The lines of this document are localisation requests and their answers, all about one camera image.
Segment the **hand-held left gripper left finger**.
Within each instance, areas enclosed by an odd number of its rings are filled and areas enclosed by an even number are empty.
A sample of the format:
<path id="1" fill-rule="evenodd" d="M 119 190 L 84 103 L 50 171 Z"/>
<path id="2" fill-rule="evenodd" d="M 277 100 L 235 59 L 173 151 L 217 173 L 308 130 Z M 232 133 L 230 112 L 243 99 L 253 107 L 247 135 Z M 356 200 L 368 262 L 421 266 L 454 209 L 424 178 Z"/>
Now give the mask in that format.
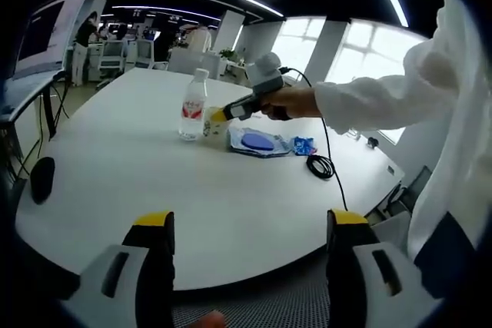
<path id="1" fill-rule="evenodd" d="M 84 327 L 173 327 L 175 218 L 139 217 L 81 273 L 65 308 Z"/>

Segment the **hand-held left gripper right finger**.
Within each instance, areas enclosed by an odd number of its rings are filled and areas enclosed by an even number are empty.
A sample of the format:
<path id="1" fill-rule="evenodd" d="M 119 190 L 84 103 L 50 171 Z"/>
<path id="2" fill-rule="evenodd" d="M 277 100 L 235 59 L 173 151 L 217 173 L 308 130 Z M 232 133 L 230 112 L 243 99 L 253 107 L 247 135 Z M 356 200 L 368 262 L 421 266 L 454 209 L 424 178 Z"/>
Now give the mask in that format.
<path id="1" fill-rule="evenodd" d="M 326 279 L 331 327 L 417 327 L 440 302 L 401 249 L 350 211 L 327 212 Z"/>

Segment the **person's right hand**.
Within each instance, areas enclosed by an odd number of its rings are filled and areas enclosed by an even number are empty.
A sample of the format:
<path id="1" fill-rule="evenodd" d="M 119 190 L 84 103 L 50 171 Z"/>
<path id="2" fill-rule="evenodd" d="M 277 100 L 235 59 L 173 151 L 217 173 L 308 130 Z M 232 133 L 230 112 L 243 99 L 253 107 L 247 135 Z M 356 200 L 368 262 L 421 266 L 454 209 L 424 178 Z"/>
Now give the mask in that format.
<path id="1" fill-rule="evenodd" d="M 283 87 L 265 94 L 261 99 L 261 112 L 280 121 L 322 117 L 313 88 Z"/>

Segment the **person's left hand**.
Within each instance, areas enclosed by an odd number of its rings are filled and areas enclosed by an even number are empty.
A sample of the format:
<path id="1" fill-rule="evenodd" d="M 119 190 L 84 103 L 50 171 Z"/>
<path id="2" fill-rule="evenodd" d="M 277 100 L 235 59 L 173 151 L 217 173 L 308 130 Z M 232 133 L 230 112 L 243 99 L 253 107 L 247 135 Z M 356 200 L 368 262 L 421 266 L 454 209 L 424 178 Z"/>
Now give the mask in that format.
<path id="1" fill-rule="evenodd" d="M 197 321 L 193 322 L 189 328 L 225 328 L 225 316 L 217 310 L 201 316 Z"/>

